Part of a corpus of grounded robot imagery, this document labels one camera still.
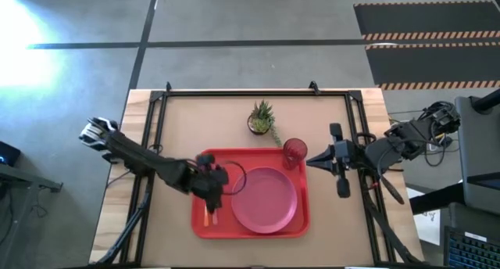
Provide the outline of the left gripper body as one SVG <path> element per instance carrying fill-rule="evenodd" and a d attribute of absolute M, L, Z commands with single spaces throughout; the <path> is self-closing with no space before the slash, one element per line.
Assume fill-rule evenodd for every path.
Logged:
<path fill-rule="evenodd" d="M 201 170 L 191 179 L 191 192 L 201 199 L 220 199 L 223 186 L 229 183 L 227 170 L 220 165 Z"/>

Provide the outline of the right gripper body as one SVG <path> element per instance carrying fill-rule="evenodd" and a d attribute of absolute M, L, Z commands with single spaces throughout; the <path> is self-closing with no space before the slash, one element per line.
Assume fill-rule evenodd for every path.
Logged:
<path fill-rule="evenodd" d="M 330 134 L 334 144 L 331 146 L 333 152 L 331 173 L 337 176 L 337 194 L 340 198 L 348 198 L 351 195 L 350 184 L 345 175 L 347 170 L 368 170 L 368 165 L 363 158 L 361 147 L 353 141 L 343 138 L 343 132 L 339 123 L 330 124 Z"/>

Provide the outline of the red translucent cup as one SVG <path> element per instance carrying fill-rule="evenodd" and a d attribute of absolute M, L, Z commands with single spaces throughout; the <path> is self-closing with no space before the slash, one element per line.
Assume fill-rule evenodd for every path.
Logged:
<path fill-rule="evenodd" d="M 283 165 L 287 170 L 296 168 L 306 157 L 308 147 L 299 138 L 290 138 L 283 145 Z"/>

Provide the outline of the pink round plate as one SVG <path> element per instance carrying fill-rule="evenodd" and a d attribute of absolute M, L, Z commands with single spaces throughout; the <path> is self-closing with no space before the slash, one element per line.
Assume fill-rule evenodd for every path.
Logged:
<path fill-rule="evenodd" d="M 298 208 L 295 186 L 283 172 L 257 167 L 241 175 L 231 190 L 231 209 L 237 221 L 257 234 L 287 226 Z"/>

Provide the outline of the red plastic tray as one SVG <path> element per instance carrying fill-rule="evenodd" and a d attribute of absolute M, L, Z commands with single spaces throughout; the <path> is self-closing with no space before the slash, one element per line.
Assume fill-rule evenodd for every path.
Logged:
<path fill-rule="evenodd" d="M 201 239 L 285 239 L 303 236 L 309 229 L 309 196 L 305 164 L 296 168 L 284 168 L 284 155 L 278 148 L 225 148 L 207 149 L 204 153 L 214 155 L 216 163 L 227 170 L 229 184 L 224 186 L 227 195 L 222 197 L 222 207 L 217 212 L 218 225 L 203 226 L 205 201 L 194 197 L 191 207 L 191 228 Z M 235 181 L 248 171 L 257 167 L 272 167 L 283 172 L 295 186 L 298 195 L 298 208 L 291 222 L 280 231 L 271 234 L 257 234 L 242 226 L 231 209 L 231 190 Z"/>

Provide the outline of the succulent in black pot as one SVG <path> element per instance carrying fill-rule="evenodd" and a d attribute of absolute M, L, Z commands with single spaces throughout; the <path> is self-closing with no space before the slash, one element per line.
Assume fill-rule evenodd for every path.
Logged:
<path fill-rule="evenodd" d="M 247 125 L 250 132 L 254 135 L 265 135 L 269 132 L 276 146 L 282 147 L 283 142 L 278 134 L 275 121 L 273 106 L 263 99 L 260 103 L 254 103 L 253 110 L 247 119 Z"/>

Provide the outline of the white paper sheet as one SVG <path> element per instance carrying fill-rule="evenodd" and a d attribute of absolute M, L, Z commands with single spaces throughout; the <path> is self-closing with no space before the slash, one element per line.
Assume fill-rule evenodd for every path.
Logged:
<path fill-rule="evenodd" d="M 441 241 L 441 211 L 432 210 L 421 214 L 414 214 L 418 237 L 421 241 L 440 245 Z"/>

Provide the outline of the black orange-striped floor mat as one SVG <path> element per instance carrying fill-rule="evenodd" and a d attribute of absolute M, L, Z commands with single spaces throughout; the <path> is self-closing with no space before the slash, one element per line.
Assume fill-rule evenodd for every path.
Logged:
<path fill-rule="evenodd" d="M 500 11 L 488 1 L 359 3 L 354 10 L 367 41 L 500 38 Z"/>
<path fill-rule="evenodd" d="M 366 54 L 385 91 L 500 88 L 500 42 L 374 45 Z"/>

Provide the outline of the black upright pole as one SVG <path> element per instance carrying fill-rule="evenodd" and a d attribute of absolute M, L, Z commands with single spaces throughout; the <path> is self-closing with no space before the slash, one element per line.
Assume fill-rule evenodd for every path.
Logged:
<path fill-rule="evenodd" d="M 472 108 L 477 113 L 489 114 L 495 106 L 500 105 L 500 89 L 497 89 L 482 98 L 470 96 L 470 102 Z"/>

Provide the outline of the backlit keyboard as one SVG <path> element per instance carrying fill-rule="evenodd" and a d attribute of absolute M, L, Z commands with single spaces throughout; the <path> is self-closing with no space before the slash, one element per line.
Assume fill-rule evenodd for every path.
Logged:
<path fill-rule="evenodd" d="M 445 226 L 444 265 L 463 269 L 500 269 L 500 241 Z"/>

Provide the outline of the black box with blue light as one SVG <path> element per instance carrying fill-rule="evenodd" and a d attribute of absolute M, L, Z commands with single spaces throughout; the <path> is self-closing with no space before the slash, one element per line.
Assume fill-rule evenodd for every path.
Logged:
<path fill-rule="evenodd" d="M 0 164 L 14 167 L 20 154 L 21 152 L 17 148 L 0 141 Z"/>

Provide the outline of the black aluminium table frame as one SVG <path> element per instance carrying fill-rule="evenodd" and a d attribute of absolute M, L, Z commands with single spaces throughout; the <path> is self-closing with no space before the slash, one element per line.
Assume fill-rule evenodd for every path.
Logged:
<path fill-rule="evenodd" d="M 208 148 L 269 147 L 246 126 L 253 105 L 267 100 L 282 138 L 300 138 L 315 156 L 331 142 L 329 126 L 343 132 L 355 121 L 358 130 L 381 136 L 389 127 L 383 93 L 378 88 L 174 90 L 167 99 L 162 151 L 193 156 Z M 316 168 L 306 171 L 309 228 L 298 238 L 202 239 L 191 228 L 192 201 L 156 182 L 141 265 L 144 267 L 334 267 L 373 265 L 371 242 L 382 260 L 398 259 L 378 224 L 368 221 L 358 174 L 347 176 L 351 195 L 338 197 L 335 177 Z"/>

